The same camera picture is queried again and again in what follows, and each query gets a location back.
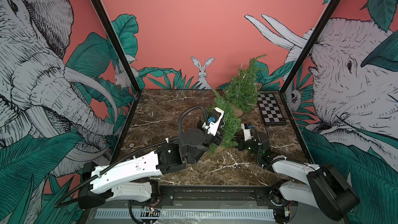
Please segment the large green christmas tree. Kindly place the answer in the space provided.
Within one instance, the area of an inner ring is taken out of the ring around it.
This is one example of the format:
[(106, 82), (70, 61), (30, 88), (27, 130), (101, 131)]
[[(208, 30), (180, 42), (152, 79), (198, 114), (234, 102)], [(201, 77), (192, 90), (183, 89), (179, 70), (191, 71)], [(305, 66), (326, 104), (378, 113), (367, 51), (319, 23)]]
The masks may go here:
[(220, 147), (225, 149), (230, 149), (237, 146), (235, 141), (236, 133), (241, 129), (241, 120), (234, 114), (234, 105), (228, 101), (226, 96), (222, 96), (218, 90), (213, 89), (214, 102), (210, 104), (207, 108), (207, 112), (210, 113), (214, 108), (218, 107), (224, 111), (224, 126), (222, 127), (224, 131), (223, 141)]

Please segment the small tree wooden base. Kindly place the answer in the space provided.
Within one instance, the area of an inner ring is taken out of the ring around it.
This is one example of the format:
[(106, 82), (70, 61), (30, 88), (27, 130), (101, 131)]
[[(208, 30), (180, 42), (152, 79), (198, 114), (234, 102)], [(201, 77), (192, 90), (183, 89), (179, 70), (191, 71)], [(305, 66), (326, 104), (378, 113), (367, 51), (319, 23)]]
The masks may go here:
[(239, 108), (234, 108), (233, 114), (235, 117), (240, 118), (244, 113), (241, 109)]

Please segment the small green christmas tree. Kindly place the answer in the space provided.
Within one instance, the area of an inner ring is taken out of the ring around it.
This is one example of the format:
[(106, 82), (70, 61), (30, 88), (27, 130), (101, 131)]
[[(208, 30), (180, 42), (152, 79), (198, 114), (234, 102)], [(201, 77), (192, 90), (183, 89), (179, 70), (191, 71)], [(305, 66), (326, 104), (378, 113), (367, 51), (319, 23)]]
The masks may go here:
[(241, 109), (243, 113), (252, 111), (257, 103), (260, 88), (257, 82), (257, 74), (262, 71), (262, 68), (256, 66), (256, 62), (265, 56), (261, 55), (250, 59), (246, 69), (240, 67), (238, 74), (231, 78), (230, 84), (223, 90), (228, 101), (236, 108)]

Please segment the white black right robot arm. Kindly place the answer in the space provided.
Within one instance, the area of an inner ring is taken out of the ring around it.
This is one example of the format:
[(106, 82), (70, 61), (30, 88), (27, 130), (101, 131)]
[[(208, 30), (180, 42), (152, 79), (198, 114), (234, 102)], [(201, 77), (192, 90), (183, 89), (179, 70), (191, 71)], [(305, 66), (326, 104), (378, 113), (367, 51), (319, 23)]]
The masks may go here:
[(275, 205), (278, 200), (301, 202), (318, 208), (331, 220), (340, 221), (360, 204), (359, 195), (333, 165), (289, 159), (271, 150), (269, 132), (259, 132), (248, 123), (242, 124), (241, 129), (242, 133), (237, 135), (239, 150), (253, 154), (261, 169), (291, 178), (271, 195)]

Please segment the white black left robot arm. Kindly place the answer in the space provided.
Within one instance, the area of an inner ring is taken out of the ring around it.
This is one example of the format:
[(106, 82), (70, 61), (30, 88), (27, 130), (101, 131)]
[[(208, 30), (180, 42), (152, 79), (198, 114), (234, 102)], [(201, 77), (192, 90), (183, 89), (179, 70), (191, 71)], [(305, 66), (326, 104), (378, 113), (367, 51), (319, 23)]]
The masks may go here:
[[(198, 122), (196, 128), (183, 131), (184, 118), (196, 109), (202, 111), (204, 122)], [(180, 115), (178, 137), (150, 145), (151, 152), (141, 157), (132, 152), (108, 166), (85, 163), (84, 181), (63, 195), (54, 207), (60, 208), (77, 202), (81, 209), (90, 209), (111, 200), (145, 202), (151, 198), (157, 199), (160, 193), (156, 182), (138, 183), (137, 180), (175, 173), (186, 169), (189, 164), (198, 163), (212, 144), (221, 144), (223, 125), (222, 109), (216, 107), (207, 114), (204, 107), (194, 106)]]

